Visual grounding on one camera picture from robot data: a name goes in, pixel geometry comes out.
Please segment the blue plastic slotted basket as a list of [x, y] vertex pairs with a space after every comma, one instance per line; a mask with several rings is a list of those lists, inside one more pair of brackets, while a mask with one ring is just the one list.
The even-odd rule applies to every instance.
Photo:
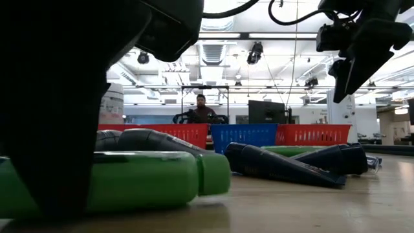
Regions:
[[213, 148], [223, 154], [231, 142], [274, 146], [278, 124], [214, 124], [210, 126]]

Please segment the green plastic bottle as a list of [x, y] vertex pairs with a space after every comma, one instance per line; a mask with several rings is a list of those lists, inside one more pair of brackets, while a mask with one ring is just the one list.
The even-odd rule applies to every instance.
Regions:
[[[225, 194], [230, 187], [226, 157], [185, 151], [94, 154], [88, 214], [182, 206], [197, 196]], [[0, 157], [0, 218], [41, 216], [12, 162]]]

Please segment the black table edge rail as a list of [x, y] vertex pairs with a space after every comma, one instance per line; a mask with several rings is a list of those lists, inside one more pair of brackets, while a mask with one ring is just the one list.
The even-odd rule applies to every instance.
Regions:
[[414, 157], [414, 146], [385, 146], [375, 144], [364, 144], [363, 149], [369, 153], [381, 153], [388, 155], [403, 155]]

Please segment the white round column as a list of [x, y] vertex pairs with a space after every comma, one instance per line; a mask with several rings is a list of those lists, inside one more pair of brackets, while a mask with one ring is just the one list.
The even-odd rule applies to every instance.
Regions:
[[327, 115], [330, 124], [350, 125], [347, 142], [358, 142], [356, 104], [354, 95], [347, 95], [339, 104], [334, 103], [334, 90], [327, 92]]

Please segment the green toiletry item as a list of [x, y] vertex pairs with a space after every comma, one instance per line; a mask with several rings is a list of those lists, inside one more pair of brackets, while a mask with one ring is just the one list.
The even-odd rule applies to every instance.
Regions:
[[261, 148], [286, 157], [293, 157], [301, 153], [322, 149], [324, 146], [262, 146]]

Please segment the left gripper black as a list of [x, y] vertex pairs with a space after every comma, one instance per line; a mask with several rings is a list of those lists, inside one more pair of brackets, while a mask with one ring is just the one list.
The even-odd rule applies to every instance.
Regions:
[[142, 0], [0, 0], [0, 84], [105, 83], [150, 19]]

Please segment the black overhead frame beam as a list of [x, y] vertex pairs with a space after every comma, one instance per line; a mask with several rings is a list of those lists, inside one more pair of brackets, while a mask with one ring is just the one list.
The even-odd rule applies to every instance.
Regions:
[[201, 32], [200, 40], [315, 40], [317, 33]]

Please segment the black monitor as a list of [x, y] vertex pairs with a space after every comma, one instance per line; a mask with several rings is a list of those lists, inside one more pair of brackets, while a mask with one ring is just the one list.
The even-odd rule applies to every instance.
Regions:
[[248, 101], [248, 121], [250, 124], [285, 124], [285, 105], [282, 103], [257, 100]]

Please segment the white wipes canister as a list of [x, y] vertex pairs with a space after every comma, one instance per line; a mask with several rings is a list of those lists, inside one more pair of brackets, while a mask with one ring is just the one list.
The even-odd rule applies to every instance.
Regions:
[[101, 99], [99, 124], [123, 124], [124, 88], [119, 83], [108, 84], [109, 88]]

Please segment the person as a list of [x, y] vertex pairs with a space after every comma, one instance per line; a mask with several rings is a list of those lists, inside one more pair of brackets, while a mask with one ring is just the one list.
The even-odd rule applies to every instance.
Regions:
[[216, 115], [216, 112], [206, 106], [206, 98], [203, 94], [197, 95], [197, 108], [194, 110], [193, 123], [205, 124], [210, 122], [210, 117]]

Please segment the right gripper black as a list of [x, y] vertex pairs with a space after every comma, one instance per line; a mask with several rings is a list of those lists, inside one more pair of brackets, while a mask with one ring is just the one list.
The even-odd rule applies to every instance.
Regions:
[[336, 104], [353, 94], [394, 56], [388, 49], [402, 49], [413, 33], [407, 23], [383, 19], [368, 19], [363, 23], [351, 21], [350, 28], [347, 51], [356, 53], [346, 60], [335, 61], [328, 71], [336, 80], [333, 97]]

